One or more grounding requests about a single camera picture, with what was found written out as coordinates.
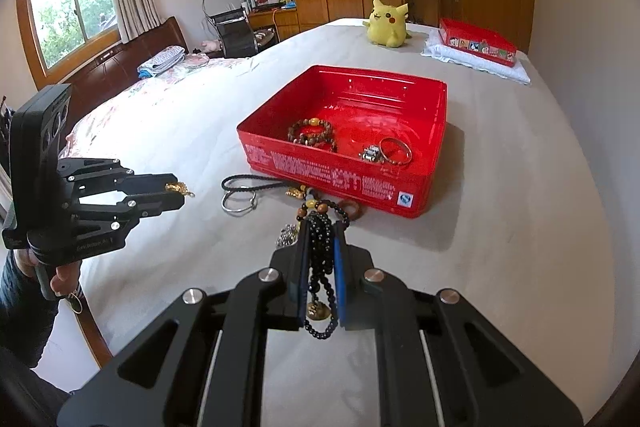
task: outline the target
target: wooden window frame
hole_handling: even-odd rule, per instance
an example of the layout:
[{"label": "wooden window frame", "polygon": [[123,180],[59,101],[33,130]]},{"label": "wooden window frame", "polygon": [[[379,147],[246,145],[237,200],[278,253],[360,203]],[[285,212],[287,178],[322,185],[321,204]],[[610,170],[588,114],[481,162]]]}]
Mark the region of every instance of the wooden window frame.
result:
[{"label": "wooden window frame", "polygon": [[[65,55],[52,67],[47,68],[42,56],[40,41],[38,40],[38,34],[33,20],[31,1],[15,0],[15,3],[24,54],[27,58],[29,69],[31,70],[31,76],[38,90],[49,84],[61,82],[66,76],[72,73],[72,71],[78,69],[84,63],[120,41],[120,31],[118,27],[108,28],[92,38],[86,39],[84,44]],[[81,18],[82,14],[78,14],[82,34],[85,36]]]}]

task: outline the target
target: folded blanket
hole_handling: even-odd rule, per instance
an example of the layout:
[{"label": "folded blanket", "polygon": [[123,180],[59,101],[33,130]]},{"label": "folded blanket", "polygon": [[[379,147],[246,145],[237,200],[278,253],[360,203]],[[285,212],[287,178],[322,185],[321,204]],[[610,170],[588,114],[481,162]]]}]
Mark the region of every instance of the folded blanket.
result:
[{"label": "folded blanket", "polygon": [[184,58],[184,48],[169,46],[138,66],[138,73],[144,76],[156,76],[176,65]]},{"label": "folded blanket", "polygon": [[485,71],[486,73],[496,74],[502,78],[515,80],[527,86],[531,83],[531,79],[519,58],[516,59],[516,65],[510,68],[493,62],[492,60],[476,57],[471,53],[465,53],[462,50],[451,48],[444,45],[437,28],[429,31],[429,38],[424,43],[424,51],[421,55],[424,57],[437,58],[443,62],[455,62],[456,64],[461,64],[462,66],[467,66],[478,71]]}]

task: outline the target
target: red tin box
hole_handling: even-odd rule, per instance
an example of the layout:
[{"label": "red tin box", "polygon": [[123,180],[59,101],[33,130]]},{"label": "red tin box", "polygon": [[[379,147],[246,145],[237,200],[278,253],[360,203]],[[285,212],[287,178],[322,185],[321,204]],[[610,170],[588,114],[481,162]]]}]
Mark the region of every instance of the red tin box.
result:
[{"label": "red tin box", "polygon": [[500,33],[485,30],[452,19],[440,21],[442,42],[451,48],[462,50],[513,68],[518,49]]},{"label": "red tin box", "polygon": [[[405,217],[427,204],[446,126],[447,86],[438,80],[313,66],[283,87],[238,125],[247,161],[257,171],[296,180]],[[334,127],[337,152],[287,141],[298,120],[321,118]],[[412,149],[406,166],[358,157],[383,137]],[[393,144],[392,160],[406,155]]]}]

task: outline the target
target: wooden headboard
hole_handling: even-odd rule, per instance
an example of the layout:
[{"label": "wooden headboard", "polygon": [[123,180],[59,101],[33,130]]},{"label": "wooden headboard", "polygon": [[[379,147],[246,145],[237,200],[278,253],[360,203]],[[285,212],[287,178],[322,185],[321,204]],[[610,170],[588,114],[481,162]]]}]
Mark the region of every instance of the wooden headboard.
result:
[{"label": "wooden headboard", "polygon": [[66,79],[65,84],[73,87],[63,136],[101,103],[135,84],[138,66],[172,45],[187,49],[175,17],[126,44],[116,44]]}]

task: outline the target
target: pikachu plush toy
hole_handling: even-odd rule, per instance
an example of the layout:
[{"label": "pikachu plush toy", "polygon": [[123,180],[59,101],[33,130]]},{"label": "pikachu plush toy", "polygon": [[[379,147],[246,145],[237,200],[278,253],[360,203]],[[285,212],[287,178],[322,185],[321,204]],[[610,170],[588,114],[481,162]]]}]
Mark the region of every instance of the pikachu plush toy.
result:
[{"label": "pikachu plush toy", "polygon": [[406,23],[409,5],[403,4],[386,6],[380,0],[373,0],[373,10],[369,21],[363,21],[367,29],[367,37],[374,44],[381,44],[387,48],[399,48],[406,38],[410,38],[406,31]]}]

